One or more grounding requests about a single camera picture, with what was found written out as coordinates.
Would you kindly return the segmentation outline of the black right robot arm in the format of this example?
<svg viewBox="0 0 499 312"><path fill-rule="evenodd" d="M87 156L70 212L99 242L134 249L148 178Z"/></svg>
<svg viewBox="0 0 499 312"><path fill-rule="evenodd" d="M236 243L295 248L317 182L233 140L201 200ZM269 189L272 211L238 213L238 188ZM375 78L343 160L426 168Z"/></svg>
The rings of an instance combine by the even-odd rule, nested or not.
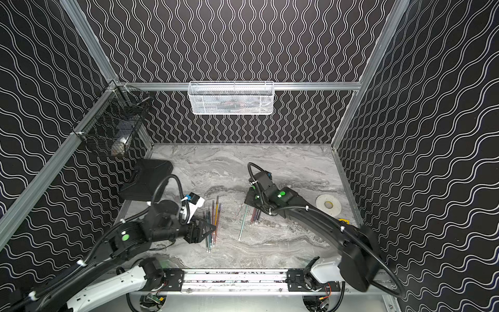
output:
<svg viewBox="0 0 499 312"><path fill-rule="evenodd" d="M271 173L255 163L249 162L247 168L250 187L246 205L268 216L296 222L336 249L336 256L316 257L308 264L305 281L309 287L341 281L360 292L374 286L396 298L405 296L405 287L382 260L378 238L370 228L341 221L316 208L296 191L279 188Z"/></svg>

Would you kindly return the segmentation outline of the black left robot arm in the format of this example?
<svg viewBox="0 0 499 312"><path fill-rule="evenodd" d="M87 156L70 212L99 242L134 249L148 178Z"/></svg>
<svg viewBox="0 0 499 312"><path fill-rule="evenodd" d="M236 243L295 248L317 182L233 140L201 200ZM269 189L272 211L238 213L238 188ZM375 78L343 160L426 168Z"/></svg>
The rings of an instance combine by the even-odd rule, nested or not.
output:
<svg viewBox="0 0 499 312"><path fill-rule="evenodd" d="M9 311L70 310L69 302L100 276L132 258L147 252L160 241L201 243L216 226L194 216L191 200L176 175L166 176L155 189L148 208L119 221L105 232L83 259L28 292L15 291Z"/></svg>

